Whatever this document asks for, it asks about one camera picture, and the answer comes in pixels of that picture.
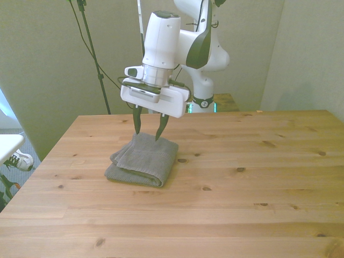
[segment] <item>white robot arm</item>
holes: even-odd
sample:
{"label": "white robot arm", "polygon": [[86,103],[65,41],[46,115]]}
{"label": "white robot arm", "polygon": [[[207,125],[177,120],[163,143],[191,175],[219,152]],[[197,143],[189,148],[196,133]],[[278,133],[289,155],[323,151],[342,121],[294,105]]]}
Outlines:
{"label": "white robot arm", "polygon": [[194,32],[181,30],[181,19],[174,13],[156,11],[151,14],[142,66],[127,67],[125,74],[128,78],[123,80],[121,87],[121,98],[134,104],[136,133],[140,131],[142,107],[161,113],[156,139],[166,126],[168,116],[178,118],[185,114],[189,91],[172,86],[183,85],[171,79],[177,64],[192,77],[193,104],[198,104],[200,109],[209,109],[213,83],[210,78],[202,76],[202,72],[221,70],[229,63],[229,56],[220,47],[213,28],[218,24],[216,9],[224,1],[174,0],[179,10],[197,22]]}

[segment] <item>towel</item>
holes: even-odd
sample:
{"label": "towel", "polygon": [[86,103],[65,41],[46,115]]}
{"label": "towel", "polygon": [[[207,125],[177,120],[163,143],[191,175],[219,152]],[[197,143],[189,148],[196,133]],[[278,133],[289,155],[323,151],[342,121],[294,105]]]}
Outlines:
{"label": "towel", "polygon": [[109,180],[162,187],[173,166],[178,144],[146,133],[133,139],[110,156],[112,164],[105,176]]}

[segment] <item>wall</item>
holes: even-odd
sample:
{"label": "wall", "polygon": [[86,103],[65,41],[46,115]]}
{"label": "wall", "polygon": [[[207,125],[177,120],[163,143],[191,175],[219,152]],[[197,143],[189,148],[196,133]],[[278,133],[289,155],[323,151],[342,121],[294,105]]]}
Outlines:
{"label": "wall", "polygon": [[[99,64],[111,77],[141,63],[137,0],[88,0],[85,9]],[[0,35],[0,85],[41,160],[78,115],[107,114],[68,1],[1,0]],[[131,112],[106,79],[105,88],[112,113]]]}
{"label": "wall", "polygon": [[326,109],[344,121],[344,1],[286,0],[263,110]]}
{"label": "wall", "polygon": [[[260,107],[268,75],[284,0],[227,0],[218,10],[219,41],[231,58],[225,71],[207,73],[214,80],[215,93],[231,93],[240,110]],[[193,20],[174,6],[172,0],[141,0],[144,28],[150,13],[168,10],[182,18],[182,28],[193,30]],[[179,81],[192,85],[182,71]]]}

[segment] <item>shoe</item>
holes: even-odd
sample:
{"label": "shoe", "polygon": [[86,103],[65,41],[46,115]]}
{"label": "shoe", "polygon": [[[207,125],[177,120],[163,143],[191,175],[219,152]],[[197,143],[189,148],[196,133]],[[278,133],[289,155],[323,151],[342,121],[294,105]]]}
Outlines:
{"label": "shoe", "polygon": [[4,164],[8,167],[18,168],[21,171],[30,171],[33,167],[33,158],[18,149]]}

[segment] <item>tabletop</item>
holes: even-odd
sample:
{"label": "tabletop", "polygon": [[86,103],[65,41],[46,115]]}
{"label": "tabletop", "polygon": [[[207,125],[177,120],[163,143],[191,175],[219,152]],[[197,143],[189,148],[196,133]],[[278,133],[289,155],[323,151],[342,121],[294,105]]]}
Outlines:
{"label": "tabletop", "polygon": [[0,166],[24,144],[24,141],[24,137],[19,134],[0,134]]}
{"label": "tabletop", "polygon": [[[155,134],[158,114],[141,116]],[[108,181],[130,115],[80,116],[0,213],[0,257],[344,257],[344,124],[327,111],[170,118],[162,188]]]}

